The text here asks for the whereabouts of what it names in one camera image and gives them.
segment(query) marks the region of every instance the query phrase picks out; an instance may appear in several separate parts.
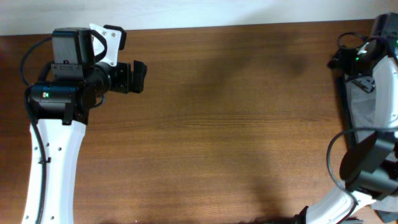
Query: white wall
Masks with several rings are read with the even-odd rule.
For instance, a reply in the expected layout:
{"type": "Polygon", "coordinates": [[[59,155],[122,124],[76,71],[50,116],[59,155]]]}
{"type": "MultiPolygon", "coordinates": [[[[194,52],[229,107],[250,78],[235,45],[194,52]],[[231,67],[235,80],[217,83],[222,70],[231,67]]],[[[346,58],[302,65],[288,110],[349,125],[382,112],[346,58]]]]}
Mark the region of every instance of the white wall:
{"type": "Polygon", "coordinates": [[[0,35],[111,24],[125,29],[369,19],[398,0],[0,0],[0,35]]]}

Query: wood grain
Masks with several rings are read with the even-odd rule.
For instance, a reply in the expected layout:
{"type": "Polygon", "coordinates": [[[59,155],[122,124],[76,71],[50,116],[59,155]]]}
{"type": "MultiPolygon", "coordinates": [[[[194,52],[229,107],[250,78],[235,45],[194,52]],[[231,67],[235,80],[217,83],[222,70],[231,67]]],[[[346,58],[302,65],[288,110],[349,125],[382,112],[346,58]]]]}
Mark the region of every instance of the wood grain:
{"type": "MultiPolygon", "coordinates": [[[[75,223],[238,223],[291,217],[333,187],[326,146],[342,129],[326,63],[372,21],[128,32],[119,61],[149,69],[140,95],[92,110],[76,172],[75,223]]],[[[23,53],[43,35],[0,37],[0,220],[22,219],[29,122],[23,53]]],[[[28,59],[35,80],[50,43],[28,59]]],[[[338,142],[333,164],[345,151],[338,142]]],[[[369,208],[357,216],[381,223],[369,208]]]]}

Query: brown table surface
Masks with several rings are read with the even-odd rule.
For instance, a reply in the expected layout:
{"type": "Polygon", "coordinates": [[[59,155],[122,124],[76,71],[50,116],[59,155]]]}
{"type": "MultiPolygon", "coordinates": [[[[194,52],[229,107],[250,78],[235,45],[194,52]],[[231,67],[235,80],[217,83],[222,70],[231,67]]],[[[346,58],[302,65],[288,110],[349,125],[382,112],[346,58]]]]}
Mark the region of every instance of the brown table surface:
{"type": "MultiPolygon", "coordinates": [[[[76,171],[75,223],[237,223],[291,217],[332,188],[326,147],[342,130],[326,63],[372,21],[128,32],[120,62],[148,65],[145,90],[92,110],[76,171]]],[[[23,54],[46,35],[0,37],[0,220],[22,220],[29,182],[23,54]]],[[[52,59],[29,57],[32,82],[52,59]]],[[[346,148],[336,144],[338,171],[346,148]]],[[[357,217],[381,223],[370,208],[357,217]]]]}

